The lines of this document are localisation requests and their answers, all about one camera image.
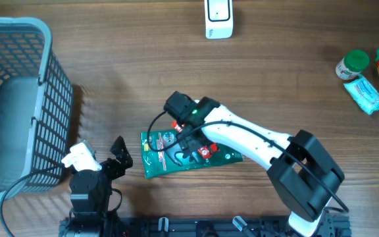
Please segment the red Nescafe stick sachet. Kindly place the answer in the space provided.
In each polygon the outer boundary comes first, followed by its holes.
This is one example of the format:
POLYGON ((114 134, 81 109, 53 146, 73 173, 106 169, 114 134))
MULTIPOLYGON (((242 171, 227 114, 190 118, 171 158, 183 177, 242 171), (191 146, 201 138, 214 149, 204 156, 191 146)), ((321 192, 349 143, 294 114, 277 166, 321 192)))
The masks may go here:
POLYGON ((193 153, 200 155, 203 159, 210 159, 216 152, 220 151, 217 143, 202 140, 197 132, 188 135, 188 132, 192 129, 191 126, 186 129, 185 124, 179 124, 176 120, 172 122, 171 126, 177 131, 177 138, 183 138, 178 145, 184 155, 193 156, 197 162, 199 162, 199 158, 193 153))

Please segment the green 3M gloves package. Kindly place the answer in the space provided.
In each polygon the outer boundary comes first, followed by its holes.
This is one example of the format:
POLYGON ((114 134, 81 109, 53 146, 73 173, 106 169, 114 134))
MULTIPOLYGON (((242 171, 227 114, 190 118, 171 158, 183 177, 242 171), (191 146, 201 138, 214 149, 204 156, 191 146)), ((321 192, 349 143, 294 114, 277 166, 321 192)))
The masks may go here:
POLYGON ((241 153, 222 144, 218 144, 220 151, 210 159, 202 160, 201 163, 189 161, 189 157, 184 157, 178 144, 166 151, 153 151, 154 148, 164 148, 175 142, 176 135, 175 130, 154 131, 150 135, 146 132, 141 133, 141 158, 147 179, 174 172, 219 167, 243 161, 241 153))

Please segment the green lid seasoning jar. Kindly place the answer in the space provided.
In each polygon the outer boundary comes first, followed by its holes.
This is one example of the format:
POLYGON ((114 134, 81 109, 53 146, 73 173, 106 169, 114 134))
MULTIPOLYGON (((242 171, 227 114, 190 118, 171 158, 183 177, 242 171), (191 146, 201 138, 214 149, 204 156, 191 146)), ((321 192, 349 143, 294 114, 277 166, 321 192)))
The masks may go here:
POLYGON ((370 64, 368 54, 361 49, 351 50, 336 66, 336 75, 342 80, 352 80, 370 64))

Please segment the light blue tissue pack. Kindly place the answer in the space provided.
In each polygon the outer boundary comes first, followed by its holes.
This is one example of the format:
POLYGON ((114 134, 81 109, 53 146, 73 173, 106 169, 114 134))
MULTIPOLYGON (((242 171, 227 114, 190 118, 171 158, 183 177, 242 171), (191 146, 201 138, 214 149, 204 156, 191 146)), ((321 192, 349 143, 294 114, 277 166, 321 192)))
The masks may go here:
POLYGON ((379 111, 379 93, 362 74, 356 80, 344 84, 344 87, 367 115, 379 111))

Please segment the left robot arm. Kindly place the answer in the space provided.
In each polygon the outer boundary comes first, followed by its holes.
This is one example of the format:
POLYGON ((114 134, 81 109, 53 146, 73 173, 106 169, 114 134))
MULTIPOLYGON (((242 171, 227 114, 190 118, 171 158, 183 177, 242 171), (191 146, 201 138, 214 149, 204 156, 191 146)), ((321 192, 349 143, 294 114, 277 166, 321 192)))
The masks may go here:
POLYGON ((109 200, 114 192, 122 193, 113 188, 112 183, 125 175, 126 169, 133 166, 133 160, 122 136, 114 141, 110 152, 114 159, 98 163, 95 151, 83 140, 73 145, 61 160, 66 167, 73 166, 76 172, 69 182, 72 209, 60 222, 59 237, 130 235, 117 213, 121 204, 110 210, 109 200))

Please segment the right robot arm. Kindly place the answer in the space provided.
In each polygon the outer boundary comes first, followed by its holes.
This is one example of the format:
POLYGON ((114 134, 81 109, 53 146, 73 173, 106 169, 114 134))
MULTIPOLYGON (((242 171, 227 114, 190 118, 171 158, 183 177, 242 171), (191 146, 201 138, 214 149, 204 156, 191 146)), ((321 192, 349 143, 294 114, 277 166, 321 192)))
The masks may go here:
POLYGON ((330 201, 340 200, 336 192, 344 173, 311 133, 273 132, 235 115, 214 99, 196 101, 180 92, 166 100, 164 111, 182 127, 176 144, 185 154, 218 143, 262 166, 291 211, 288 224, 295 233, 315 234, 330 201))

